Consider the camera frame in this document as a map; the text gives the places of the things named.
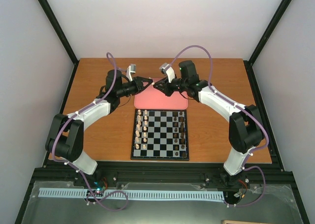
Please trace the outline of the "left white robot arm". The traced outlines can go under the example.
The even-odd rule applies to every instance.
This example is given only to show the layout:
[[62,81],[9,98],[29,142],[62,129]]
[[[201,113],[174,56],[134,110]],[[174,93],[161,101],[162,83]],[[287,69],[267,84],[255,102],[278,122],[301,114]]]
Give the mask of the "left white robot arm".
[[68,115],[57,114],[52,120],[45,144],[47,152],[58,161],[72,165],[85,173],[85,180],[92,186],[102,181],[102,173],[96,169],[97,162],[83,150],[84,131],[93,123],[114,112],[120,98],[134,96],[147,89],[153,80],[140,76],[125,76],[121,71],[107,73],[105,85],[92,103]]

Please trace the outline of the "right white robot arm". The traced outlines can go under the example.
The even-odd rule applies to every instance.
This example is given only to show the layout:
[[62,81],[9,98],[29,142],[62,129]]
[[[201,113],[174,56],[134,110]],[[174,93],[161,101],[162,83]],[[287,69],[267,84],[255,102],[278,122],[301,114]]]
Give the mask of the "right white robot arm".
[[179,63],[180,77],[176,76],[170,64],[164,63],[159,69],[165,77],[154,83],[155,89],[166,96],[186,92],[189,97],[209,106],[228,121],[228,140],[232,148],[223,164],[225,173],[221,175],[223,183],[227,185],[233,176],[245,170],[249,157],[261,149],[261,141],[269,143],[259,109],[255,105],[245,106],[230,99],[209,80],[200,80],[191,60]]

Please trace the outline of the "brown chess pieces back row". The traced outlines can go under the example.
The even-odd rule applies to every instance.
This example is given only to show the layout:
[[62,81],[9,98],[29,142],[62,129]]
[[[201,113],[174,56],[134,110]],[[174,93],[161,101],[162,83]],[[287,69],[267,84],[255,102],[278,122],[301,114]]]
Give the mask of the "brown chess pieces back row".
[[179,122],[180,122],[180,144],[181,149],[183,151],[183,157],[185,157],[185,151],[186,151],[186,142],[185,142],[185,123],[184,123],[184,113],[183,111],[180,111],[179,113]]

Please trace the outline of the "black white chess board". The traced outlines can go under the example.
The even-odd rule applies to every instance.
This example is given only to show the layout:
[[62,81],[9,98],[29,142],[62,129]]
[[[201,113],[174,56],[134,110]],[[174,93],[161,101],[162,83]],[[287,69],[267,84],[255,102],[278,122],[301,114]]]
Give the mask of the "black white chess board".
[[[148,114],[145,115],[145,109],[141,110],[141,130],[139,137],[139,149],[135,148],[135,138],[137,131],[137,116],[138,109],[135,109],[134,126],[133,126],[133,139],[131,143],[130,158],[132,160],[180,160],[189,161],[189,137],[188,137],[188,124],[187,124],[187,111],[186,110],[153,110],[146,109]],[[179,156],[173,156],[173,115],[175,111],[183,111],[185,123],[185,142],[186,151],[183,157],[183,151],[180,144],[180,122],[179,122]],[[147,125],[144,125],[144,116],[147,116]],[[146,145],[146,150],[142,150],[142,145]]]

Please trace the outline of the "pink plastic tray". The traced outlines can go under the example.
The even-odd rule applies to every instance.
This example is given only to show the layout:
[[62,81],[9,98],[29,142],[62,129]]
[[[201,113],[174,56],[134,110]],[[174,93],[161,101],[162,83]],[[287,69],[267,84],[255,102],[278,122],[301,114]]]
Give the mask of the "pink plastic tray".
[[143,92],[135,95],[134,106],[138,109],[187,109],[189,101],[187,93],[183,92],[183,96],[179,92],[174,92],[171,96],[166,96],[164,93],[155,89],[150,85]]

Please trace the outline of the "clear acrylic sheet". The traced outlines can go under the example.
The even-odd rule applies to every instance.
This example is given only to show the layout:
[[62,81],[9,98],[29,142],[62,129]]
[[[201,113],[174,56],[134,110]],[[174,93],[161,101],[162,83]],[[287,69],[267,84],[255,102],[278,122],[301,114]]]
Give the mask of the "clear acrylic sheet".
[[[237,206],[224,201],[38,197],[40,188],[84,189],[71,182],[35,183],[29,224],[303,224],[289,185],[252,185]],[[212,191],[194,185],[148,183],[129,183],[123,187],[126,190]]]

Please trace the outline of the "black aluminium frame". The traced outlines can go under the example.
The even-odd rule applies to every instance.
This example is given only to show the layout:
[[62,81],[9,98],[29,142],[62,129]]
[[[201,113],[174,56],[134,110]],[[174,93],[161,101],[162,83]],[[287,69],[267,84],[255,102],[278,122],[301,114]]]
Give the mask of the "black aluminium frame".
[[[264,31],[262,37],[260,38],[257,46],[255,47],[250,59],[244,61],[243,65],[245,67],[247,78],[251,87],[252,95],[256,105],[258,106],[260,116],[262,118],[262,123],[265,126],[267,134],[269,135],[269,145],[268,149],[271,154],[272,164],[261,164],[260,167],[267,176],[268,184],[287,184],[291,185],[294,196],[294,202],[297,204],[297,209],[302,223],[308,224],[309,218],[307,216],[302,198],[300,196],[294,175],[292,172],[285,171],[282,159],[280,158],[280,152],[276,144],[274,134],[270,125],[269,118],[267,116],[266,108],[263,103],[263,99],[258,87],[258,83],[253,71],[253,64],[257,60],[259,54],[265,47],[268,39],[272,35],[274,29],[278,25],[285,11],[289,7],[292,0],[282,0],[279,4],[275,14],[273,15],[270,23],[268,24],[266,30]],[[54,28],[57,36],[59,37],[62,45],[64,46],[66,52],[68,53],[74,68],[62,101],[60,112],[64,111],[66,101],[70,93],[70,88],[73,85],[74,77],[77,73],[77,68],[79,65],[79,60],[75,56],[57,18],[55,17],[53,10],[51,9],[47,0],[38,0],[41,8],[45,12],[48,20],[50,21],[52,27]],[[219,171],[223,168],[221,163],[199,163],[199,164],[184,164],[184,163],[141,163],[141,162],[122,162],[122,161],[102,161],[100,163],[101,171],[109,172],[114,171],[116,176],[122,181],[148,181],[149,183],[162,184],[162,183],[183,183],[200,181],[201,177],[210,177],[211,175],[217,175]],[[29,223],[30,213],[29,207],[32,206],[31,192],[37,181],[39,182],[62,182],[62,181],[74,181],[75,179],[74,171],[70,168],[63,168],[62,165],[58,165],[55,162],[49,161],[48,157],[45,157],[43,165],[41,168],[36,168],[33,172],[29,187],[25,194],[24,200],[22,202],[20,211],[18,213],[16,223],[20,224],[22,222]]]

